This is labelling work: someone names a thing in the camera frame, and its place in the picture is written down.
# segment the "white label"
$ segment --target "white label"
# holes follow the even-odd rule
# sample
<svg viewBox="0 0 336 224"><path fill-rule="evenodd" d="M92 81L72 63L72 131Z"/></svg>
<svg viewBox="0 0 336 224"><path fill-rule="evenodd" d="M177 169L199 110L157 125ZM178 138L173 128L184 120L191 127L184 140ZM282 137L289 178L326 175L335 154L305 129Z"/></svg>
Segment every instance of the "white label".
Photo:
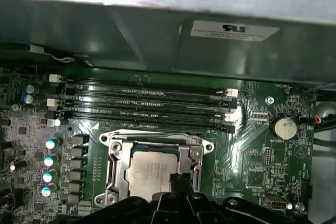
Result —
<svg viewBox="0 0 336 224"><path fill-rule="evenodd" d="M279 29L279 27L270 26L195 20L190 35L205 38L263 41Z"/></svg>

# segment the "electrolytic capacitor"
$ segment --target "electrolytic capacitor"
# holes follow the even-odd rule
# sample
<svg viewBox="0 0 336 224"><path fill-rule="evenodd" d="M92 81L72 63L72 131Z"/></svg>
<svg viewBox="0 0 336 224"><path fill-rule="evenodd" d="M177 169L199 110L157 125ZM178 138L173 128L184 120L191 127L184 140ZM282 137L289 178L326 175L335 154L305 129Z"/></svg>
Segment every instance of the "electrolytic capacitor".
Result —
<svg viewBox="0 0 336 224"><path fill-rule="evenodd" d="M0 190L0 198L7 196L12 190L9 187Z"/></svg>
<svg viewBox="0 0 336 224"><path fill-rule="evenodd" d="M13 143L12 142L2 142L0 143L0 151L5 150L5 149L10 149L13 148Z"/></svg>
<svg viewBox="0 0 336 224"><path fill-rule="evenodd" d="M56 191L57 187L54 183L48 184L46 187L42 188L42 195L44 197L49 197L52 193Z"/></svg>
<svg viewBox="0 0 336 224"><path fill-rule="evenodd" d="M25 92L27 94L37 94L39 92L39 88L35 85L31 85L31 84L28 84L26 87L25 87Z"/></svg>
<svg viewBox="0 0 336 224"><path fill-rule="evenodd" d="M17 112L21 110L21 105L20 104L13 104L12 105L12 110Z"/></svg>
<svg viewBox="0 0 336 224"><path fill-rule="evenodd" d="M26 104L37 104L38 103L38 98L35 95L27 94L23 97L23 101Z"/></svg>
<svg viewBox="0 0 336 224"><path fill-rule="evenodd" d="M21 160L21 161L18 161L18 162L11 162L10 167L9 167L9 171L12 173L12 172L20 170L22 168L25 168L27 165L28 165L28 162L25 161L25 160Z"/></svg>
<svg viewBox="0 0 336 224"><path fill-rule="evenodd" d="M46 157L44 159L44 164L48 167L51 167L57 164L58 160L59 160L58 156L56 154L52 154L51 156Z"/></svg>
<svg viewBox="0 0 336 224"><path fill-rule="evenodd" d="M52 149L58 147L59 144L60 144L60 140L57 137L54 137L53 139L48 139L46 141L46 147L49 150L52 150Z"/></svg>
<svg viewBox="0 0 336 224"><path fill-rule="evenodd" d="M52 182L57 178L57 176L58 176L57 171L52 169L48 171L47 173L43 174L43 181L47 183Z"/></svg>

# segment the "chip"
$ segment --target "chip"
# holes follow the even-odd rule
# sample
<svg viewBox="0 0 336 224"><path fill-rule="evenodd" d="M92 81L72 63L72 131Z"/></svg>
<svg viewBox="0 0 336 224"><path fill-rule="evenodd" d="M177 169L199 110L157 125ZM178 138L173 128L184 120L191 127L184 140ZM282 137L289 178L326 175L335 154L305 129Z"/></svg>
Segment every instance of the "chip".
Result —
<svg viewBox="0 0 336 224"><path fill-rule="evenodd" d="M1 126L10 126L11 121L10 121L10 119L1 119L0 124L1 124Z"/></svg>
<svg viewBox="0 0 336 224"><path fill-rule="evenodd" d="M47 122L48 122L48 120L45 119L45 118L42 118L42 119L40 120L40 124L47 124Z"/></svg>
<svg viewBox="0 0 336 224"><path fill-rule="evenodd" d="M41 220L39 219L34 219L31 224L41 224Z"/></svg>
<svg viewBox="0 0 336 224"><path fill-rule="evenodd" d="M19 134L20 135L26 135L27 134L27 128L26 127L20 127L19 128Z"/></svg>
<svg viewBox="0 0 336 224"><path fill-rule="evenodd" d="M45 210L45 206L43 202L35 202L35 210L36 211L44 211Z"/></svg>
<svg viewBox="0 0 336 224"><path fill-rule="evenodd" d="M24 184L24 182L25 182L25 178L23 178L23 177L19 177L19 178L16 179L17 184L22 185L22 184Z"/></svg>
<svg viewBox="0 0 336 224"><path fill-rule="evenodd" d="M35 159L43 159L43 152L35 152L34 153L34 158Z"/></svg>
<svg viewBox="0 0 336 224"><path fill-rule="evenodd" d="M18 150L16 153L19 156L23 156L23 155L26 155L26 150Z"/></svg>

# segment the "green circuit board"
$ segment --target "green circuit board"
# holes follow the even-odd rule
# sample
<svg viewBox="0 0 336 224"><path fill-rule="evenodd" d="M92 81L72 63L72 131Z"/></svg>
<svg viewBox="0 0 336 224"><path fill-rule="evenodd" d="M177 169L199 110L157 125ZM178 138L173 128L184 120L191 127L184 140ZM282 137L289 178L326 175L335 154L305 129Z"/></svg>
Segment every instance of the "green circuit board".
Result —
<svg viewBox="0 0 336 224"><path fill-rule="evenodd" d="M0 116L1 119L9 119L11 122L10 126L6 125L6 122L2 125L2 135L4 140L14 143L12 149L0 152L0 188L9 186L24 189L23 205L13 213L14 223L31 223L35 219L41 223L48 223L57 214L84 216L99 210L100 208L93 204L93 199L104 190L108 159L108 150L99 143L99 135L124 128L183 132L213 142L215 151L204 155L203 158L201 192L213 197L218 203L227 197L236 196L267 207L264 195L270 194L286 197L293 204L301 202L305 206L303 211L291 209L283 211L285 214L307 215L311 194L309 184L313 126L299 123L300 118L309 117L299 102L301 86L160 73L68 68L57 73L63 76L66 83L62 94L53 94L49 91L49 73L54 72L48 68L36 68L36 72L33 73L7 69L0 71ZM151 98L155 103L148 102L145 116L140 115L140 119L135 123L134 114L130 113L127 107L109 106L110 100L106 90L110 90L112 83L124 85L125 90L155 87L156 90L161 89L163 95L156 93L156 98ZM36 95L38 102L34 105L23 102L24 87L27 84L39 87ZM169 89L184 92L165 97L165 92ZM211 119L207 109L196 109L196 105L208 102L203 100L199 93L213 92L212 95L206 95L207 98L213 98L216 91L226 89L239 91L238 107L234 112L235 121L230 123L235 127L234 134L227 134L213 127L212 125L218 124L219 121ZM64 111L71 112L71 117L66 118L61 126L55 127L46 122L47 98L71 100L76 96L87 96L90 100L63 108ZM144 101L139 96L133 98L134 101ZM119 98L118 101L120 103L125 99ZM158 105L159 103L164 103L166 109L163 110L163 105ZM313 96L309 103L313 108ZM14 111L13 104L19 105L20 109ZM184 111L182 107L186 104L189 109ZM182 112L188 111L191 114L181 115ZM212 113L220 114L224 113L224 110L215 107ZM150 120L145 118L142 121L150 114L159 114L160 117L155 116ZM296 122L294 137L283 140L274 136L270 127L274 118L278 117L290 118ZM80 202L67 204L62 197L65 172L62 157L66 154L66 146L62 145L50 153L50 150L45 148L45 141L52 137L65 140L79 134L89 135L83 188ZM60 176L56 183L58 190L46 198L41 195L41 189L45 186L42 175L48 171L43 159L50 154L61 157L59 165L55 168ZM24 158L28 165L18 172L8 173L8 165L15 158Z"/></svg>

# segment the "screw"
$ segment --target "screw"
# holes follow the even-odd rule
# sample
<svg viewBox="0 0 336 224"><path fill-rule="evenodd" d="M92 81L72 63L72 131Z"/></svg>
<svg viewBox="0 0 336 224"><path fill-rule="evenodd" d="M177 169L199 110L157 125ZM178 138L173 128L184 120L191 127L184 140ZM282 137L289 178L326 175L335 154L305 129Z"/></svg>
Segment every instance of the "screw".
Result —
<svg viewBox="0 0 336 224"><path fill-rule="evenodd" d="M112 144L112 150L114 150L115 152L118 152L121 150L121 144L119 142L114 142Z"/></svg>
<svg viewBox="0 0 336 224"><path fill-rule="evenodd" d="M266 97L265 102L268 105L272 105L274 103L274 98L273 97Z"/></svg>
<svg viewBox="0 0 336 224"><path fill-rule="evenodd" d="M102 140L102 142L106 142L107 141L107 136L102 136L101 140Z"/></svg>
<svg viewBox="0 0 336 224"><path fill-rule="evenodd" d="M230 199L230 200L229 200L229 204L230 204L231 206L235 206L235 205L238 204L238 201L236 201L235 199Z"/></svg>
<svg viewBox="0 0 336 224"><path fill-rule="evenodd" d="M212 150L212 145L207 144L207 145L205 146L205 148L206 148L208 151L211 151L211 150Z"/></svg>
<svg viewBox="0 0 336 224"><path fill-rule="evenodd" d="M108 200L108 205L110 205L110 204L116 203L118 198L117 198L117 195L115 193L111 193L108 196L107 200Z"/></svg>
<svg viewBox="0 0 336 224"><path fill-rule="evenodd" d="M199 194L199 193L194 193L193 194L194 199L201 199L201 197L202 197L202 194Z"/></svg>
<svg viewBox="0 0 336 224"><path fill-rule="evenodd" d="M199 155L200 153L199 153L199 151L198 150L193 150L192 152L191 152L191 157L192 158L198 158L200 155Z"/></svg>

